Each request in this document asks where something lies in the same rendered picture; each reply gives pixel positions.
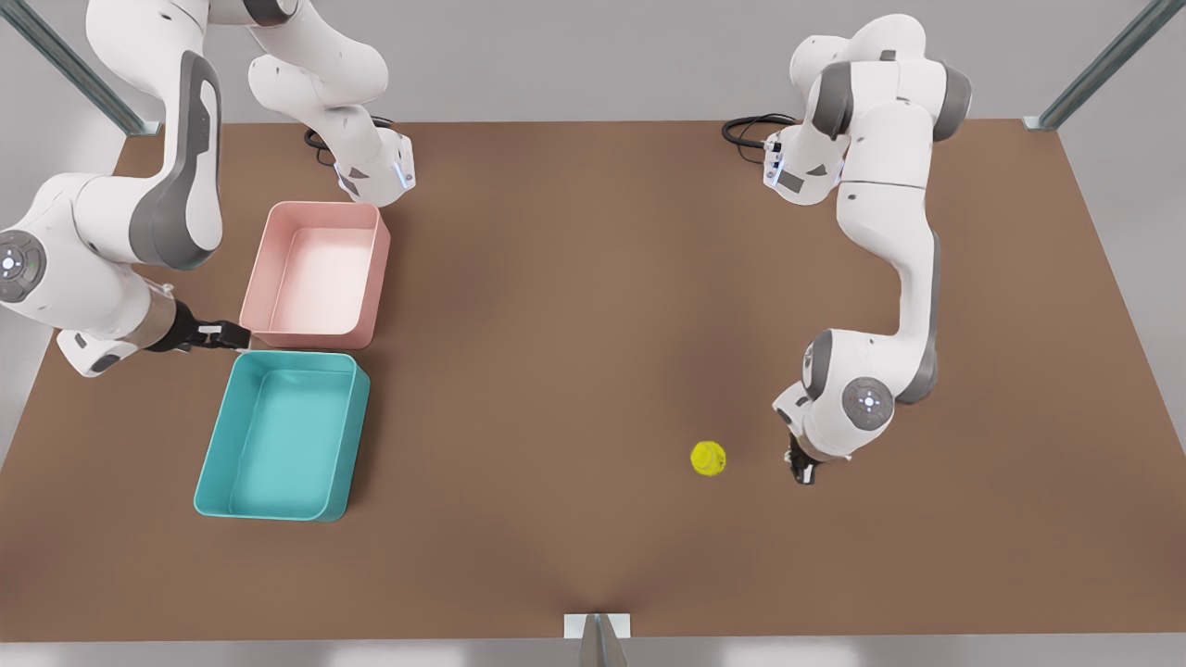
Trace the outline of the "pink rectangular tray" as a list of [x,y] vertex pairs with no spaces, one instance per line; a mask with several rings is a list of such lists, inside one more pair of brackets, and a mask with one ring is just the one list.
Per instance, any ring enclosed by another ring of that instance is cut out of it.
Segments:
[[275,204],[259,242],[240,325],[267,347],[364,349],[374,339],[390,242],[372,204]]

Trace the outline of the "teal rectangular tray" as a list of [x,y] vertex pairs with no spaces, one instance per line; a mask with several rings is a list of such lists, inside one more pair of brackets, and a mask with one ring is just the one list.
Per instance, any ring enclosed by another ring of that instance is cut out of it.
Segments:
[[253,350],[234,361],[196,482],[208,517],[334,522],[372,380],[344,352]]

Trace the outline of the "silver frame post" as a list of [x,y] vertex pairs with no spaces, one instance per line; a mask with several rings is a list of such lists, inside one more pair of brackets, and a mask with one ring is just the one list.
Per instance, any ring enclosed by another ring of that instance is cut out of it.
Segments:
[[65,77],[78,93],[106,114],[106,117],[130,138],[154,136],[161,123],[140,117],[122,97],[97,72],[81,58],[60,34],[56,33],[26,0],[0,0],[0,18],[4,18],[18,34],[47,63]]
[[631,634],[629,614],[567,614],[563,637],[580,640],[579,667],[629,667],[621,639]]
[[1054,132],[1131,61],[1182,8],[1186,0],[1149,0],[1041,114],[1022,117],[1027,132]]

